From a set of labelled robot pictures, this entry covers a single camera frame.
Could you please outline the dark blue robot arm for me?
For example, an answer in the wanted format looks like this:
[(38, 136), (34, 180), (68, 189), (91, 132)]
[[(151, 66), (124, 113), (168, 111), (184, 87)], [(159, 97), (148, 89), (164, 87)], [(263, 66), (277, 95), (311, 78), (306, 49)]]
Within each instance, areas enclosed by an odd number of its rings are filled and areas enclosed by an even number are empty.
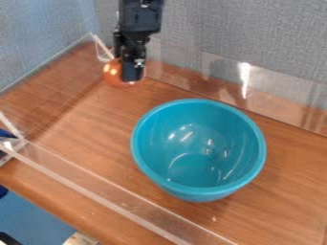
[(143, 79), (147, 43), (162, 31), (164, 0), (119, 0), (118, 24), (114, 29), (114, 54), (120, 59), (122, 80)]

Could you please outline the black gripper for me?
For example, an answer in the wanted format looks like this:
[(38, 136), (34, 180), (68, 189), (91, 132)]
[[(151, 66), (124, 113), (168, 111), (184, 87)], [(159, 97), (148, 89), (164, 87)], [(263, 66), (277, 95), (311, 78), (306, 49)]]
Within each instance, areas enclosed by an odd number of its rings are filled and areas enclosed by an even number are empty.
[(116, 58), (122, 58), (123, 80), (126, 82), (143, 79), (146, 45), (150, 42), (151, 35), (160, 30), (160, 24), (143, 24), (127, 29), (118, 24), (114, 28), (114, 55)]

